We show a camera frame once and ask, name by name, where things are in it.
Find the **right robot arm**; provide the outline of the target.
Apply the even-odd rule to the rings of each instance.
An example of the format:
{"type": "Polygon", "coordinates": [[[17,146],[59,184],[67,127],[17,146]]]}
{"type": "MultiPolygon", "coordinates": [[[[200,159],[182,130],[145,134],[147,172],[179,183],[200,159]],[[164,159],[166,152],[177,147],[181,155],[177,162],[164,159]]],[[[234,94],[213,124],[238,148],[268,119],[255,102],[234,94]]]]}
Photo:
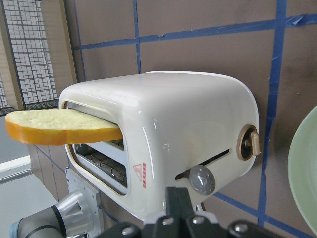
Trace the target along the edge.
{"type": "Polygon", "coordinates": [[[93,232],[98,238],[181,238],[195,216],[185,188],[166,189],[166,210],[150,214],[144,228],[121,222],[102,232],[100,196],[96,190],[76,190],[56,205],[13,223],[11,238],[70,238],[93,232]]]}

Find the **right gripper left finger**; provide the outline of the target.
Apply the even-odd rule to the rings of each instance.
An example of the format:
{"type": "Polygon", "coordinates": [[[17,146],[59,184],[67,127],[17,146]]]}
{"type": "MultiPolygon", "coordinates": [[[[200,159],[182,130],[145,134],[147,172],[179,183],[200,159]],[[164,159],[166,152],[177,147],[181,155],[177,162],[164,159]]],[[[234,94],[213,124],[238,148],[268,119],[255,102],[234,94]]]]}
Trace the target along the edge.
{"type": "Polygon", "coordinates": [[[167,187],[165,191],[166,214],[168,216],[180,217],[178,191],[176,187],[167,187]]]}

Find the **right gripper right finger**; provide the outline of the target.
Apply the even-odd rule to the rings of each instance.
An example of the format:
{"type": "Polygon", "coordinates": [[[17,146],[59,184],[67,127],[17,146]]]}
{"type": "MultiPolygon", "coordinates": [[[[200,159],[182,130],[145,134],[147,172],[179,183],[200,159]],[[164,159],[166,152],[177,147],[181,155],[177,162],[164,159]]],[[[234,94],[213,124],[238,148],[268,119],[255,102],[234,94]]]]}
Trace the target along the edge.
{"type": "Polygon", "coordinates": [[[187,188],[179,188],[179,205],[181,218],[195,214],[187,188]]]}

